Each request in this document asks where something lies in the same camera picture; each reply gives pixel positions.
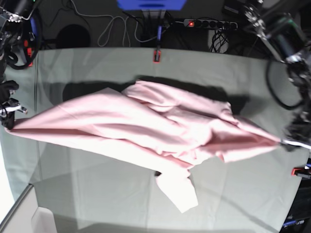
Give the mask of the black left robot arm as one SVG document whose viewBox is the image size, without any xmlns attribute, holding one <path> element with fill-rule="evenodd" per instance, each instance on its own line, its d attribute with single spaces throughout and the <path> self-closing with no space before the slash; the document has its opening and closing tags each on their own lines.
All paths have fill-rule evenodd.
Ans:
<svg viewBox="0 0 311 233">
<path fill-rule="evenodd" d="M 297 110 L 293 121 L 286 128 L 281 144 L 288 151 L 301 147 L 311 148 L 311 53 L 307 50 L 307 38 L 289 13 L 279 9 L 285 1 L 280 0 L 270 8 L 263 8 L 261 0 L 247 0 L 242 11 L 248 20 L 245 30 L 261 39 L 274 58 L 286 65 L 289 81 L 298 89 L 300 101 L 286 105 L 274 92 L 269 72 L 271 62 L 265 71 L 265 81 L 274 101 L 283 109 Z"/>
</svg>

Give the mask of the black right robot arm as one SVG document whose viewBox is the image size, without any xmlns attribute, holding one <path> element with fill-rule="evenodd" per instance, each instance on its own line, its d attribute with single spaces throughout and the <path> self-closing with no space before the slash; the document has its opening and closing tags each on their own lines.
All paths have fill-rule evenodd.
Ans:
<svg viewBox="0 0 311 233">
<path fill-rule="evenodd" d="M 0 123 L 12 129 L 15 112 L 27 113 L 11 97 L 19 85 L 5 77 L 7 67 L 24 70 L 33 65 L 42 43 L 42 23 L 37 15 L 38 0 L 2 0 L 0 2 Z"/>
</svg>

